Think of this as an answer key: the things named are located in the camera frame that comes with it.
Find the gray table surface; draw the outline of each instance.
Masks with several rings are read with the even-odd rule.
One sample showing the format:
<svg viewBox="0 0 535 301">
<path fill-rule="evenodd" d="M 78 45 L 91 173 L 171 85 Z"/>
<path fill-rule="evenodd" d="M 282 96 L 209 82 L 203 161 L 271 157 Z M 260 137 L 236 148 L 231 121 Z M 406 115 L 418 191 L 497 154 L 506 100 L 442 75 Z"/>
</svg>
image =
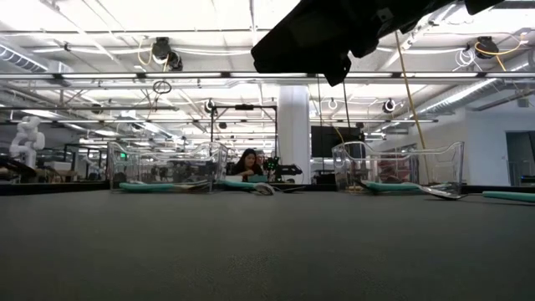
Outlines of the gray table surface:
<svg viewBox="0 0 535 301">
<path fill-rule="evenodd" d="M 535 300 L 534 231 L 479 196 L 0 197 L 0 300 Z"/>
</svg>

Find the white column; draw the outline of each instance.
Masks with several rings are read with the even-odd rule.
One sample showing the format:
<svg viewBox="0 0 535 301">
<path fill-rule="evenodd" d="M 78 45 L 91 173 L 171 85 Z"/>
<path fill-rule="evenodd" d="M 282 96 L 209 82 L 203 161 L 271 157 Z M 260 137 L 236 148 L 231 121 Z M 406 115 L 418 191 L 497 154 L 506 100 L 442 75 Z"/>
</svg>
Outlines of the white column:
<svg viewBox="0 0 535 301">
<path fill-rule="evenodd" d="M 306 86 L 281 86 L 278 97 L 278 156 L 281 164 L 295 164 L 303 170 L 293 178 L 296 184 L 310 184 L 310 120 Z"/>
</svg>

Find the black hair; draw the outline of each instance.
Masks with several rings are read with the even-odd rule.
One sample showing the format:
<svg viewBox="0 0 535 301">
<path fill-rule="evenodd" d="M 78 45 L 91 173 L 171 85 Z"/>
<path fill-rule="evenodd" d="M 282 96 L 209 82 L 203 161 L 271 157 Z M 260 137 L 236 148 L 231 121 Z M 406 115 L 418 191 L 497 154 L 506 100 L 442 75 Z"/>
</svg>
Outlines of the black hair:
<svg viewBox="0 0 535 301">
<path fill-rule="evenodd" d="M 257 164 L 257 152 L 254 149 L 246 149 L 240 160 L 236 163 L 234 168 L 232 168 L 232 174 L 237 175 L 241 172 L 244 172 L 246 170 L 245 168 L 245 157 L 249 155 L 254 155 L 254 164 L 252 165 L 252 171 L 254 171 L 255 175 L 261 175 L 262 174 L 262 168 L 260 168 L 260 165 Z"/>
</svg>

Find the transparent container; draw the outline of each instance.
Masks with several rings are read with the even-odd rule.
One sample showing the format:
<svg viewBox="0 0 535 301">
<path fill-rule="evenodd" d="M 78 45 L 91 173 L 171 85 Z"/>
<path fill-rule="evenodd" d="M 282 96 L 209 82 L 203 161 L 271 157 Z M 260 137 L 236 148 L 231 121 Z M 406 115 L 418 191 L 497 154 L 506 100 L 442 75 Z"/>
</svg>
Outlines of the transparent container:
<svg viewBox="0 0 535 301">
<path fill-rule="evenodd" d="M 364 142 L 333 147 L 334 172 L 339 191 L 352 191 L 360 181 L 415 183 L 460 193 L 464 142 L 450 146 L 403 152 L 381 152 Z"/>
<path fill-rule="evenodd" d="M 205 142 L 190 152 L 145 152 L 108 143 L 110 189 L 119 184 L 180 184 L 199 186 L 188 191 L 211 192 L 225 178 L 228 149 L 221 143 Z"/>
</svg>

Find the woman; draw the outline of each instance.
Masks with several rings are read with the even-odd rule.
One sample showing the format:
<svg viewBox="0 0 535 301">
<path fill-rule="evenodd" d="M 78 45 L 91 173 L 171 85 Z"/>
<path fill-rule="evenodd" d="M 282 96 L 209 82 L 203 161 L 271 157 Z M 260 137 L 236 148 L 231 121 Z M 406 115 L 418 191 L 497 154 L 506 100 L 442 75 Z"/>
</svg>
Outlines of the woman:
<svg viewBox="0 0 535 301">
<path fill-rule="evenodd" d="M 242 158 L 232 169 L 232 174 L 234 176 L 263 175 L 262 168 L 257 164 L 257 153 L 254 149 L 246 149 L 243 152 Z"/>
</svg>

